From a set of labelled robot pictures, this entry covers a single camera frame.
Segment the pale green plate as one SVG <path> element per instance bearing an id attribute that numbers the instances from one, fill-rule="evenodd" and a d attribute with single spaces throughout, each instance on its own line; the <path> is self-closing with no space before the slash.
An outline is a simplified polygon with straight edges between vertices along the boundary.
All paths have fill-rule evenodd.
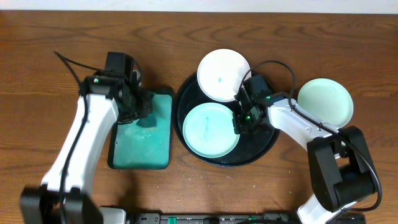
<path id="1" fill-rule="evenodd" d="M 203 103 L 190 110 L 182 133 L 189 149 L 210 159 L 230 153 L 240 138 L 234 132 L 233 112 L 219 103 Z"/>
<path id="2" fill-rule="evenodd" d="M 340 128 L 349 123 L 354 112 L 348 90 L 327 78 L 316 78 L 304 84 L 297 101 L 305 111 Z"/>

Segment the green and yellow sponge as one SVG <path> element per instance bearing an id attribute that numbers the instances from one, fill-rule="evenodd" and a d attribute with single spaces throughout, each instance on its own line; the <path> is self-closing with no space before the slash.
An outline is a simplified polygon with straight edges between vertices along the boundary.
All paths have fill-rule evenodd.
<path id="1" fill-rule="evenodd" d="M 142 128 L 154 128 L 157 125 L 156 116 L 148 114 L 145 118 L 138 119 L 136 125 Z"/>

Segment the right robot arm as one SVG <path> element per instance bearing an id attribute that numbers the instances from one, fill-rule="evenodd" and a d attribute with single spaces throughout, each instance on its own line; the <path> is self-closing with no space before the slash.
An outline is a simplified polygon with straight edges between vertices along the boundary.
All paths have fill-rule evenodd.
<path id="1" fill-rule="evenodd" d="M 341 129 L 311 115 L 290 94 L 267 87 L 243 87 L 235 99 L 236 133 L 260 126 L 278 129 L 299 143 L 308 155 L 313 195 L 297 210 L 300 223 L 331 223 L 342 213 L 357 211 L 360 200 L 381 193 L 380 181 L 363 133 Z"/>

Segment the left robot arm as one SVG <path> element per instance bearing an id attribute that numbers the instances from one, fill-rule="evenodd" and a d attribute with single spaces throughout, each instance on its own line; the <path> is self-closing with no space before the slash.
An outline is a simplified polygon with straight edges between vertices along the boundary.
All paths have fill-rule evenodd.
<path id="1" fill-rule="evenodd" d="M 122 208 L 97 207 L 93 179 L 111 128 L 147 116 L 153 93 L 124 75 L 90 75 L 79 84 L 76 115 L 61 151 L 37 188 L 25 187 L 25 223 L 126 223 Z"/>

